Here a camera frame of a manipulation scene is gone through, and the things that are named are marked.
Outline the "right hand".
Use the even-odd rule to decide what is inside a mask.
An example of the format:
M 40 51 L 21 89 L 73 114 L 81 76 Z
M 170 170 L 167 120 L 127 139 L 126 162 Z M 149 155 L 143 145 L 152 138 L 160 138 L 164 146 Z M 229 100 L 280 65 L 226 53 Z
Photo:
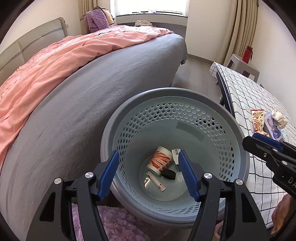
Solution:
M 274 210 L 271 217 L 273 221 L 273 229 L 271 231 L 272 235 L 278 232 L 283 226 L 284 219 L 286 218 L 290 210 L 291 200 L 292 197 L 289 194 L 286 194 Z

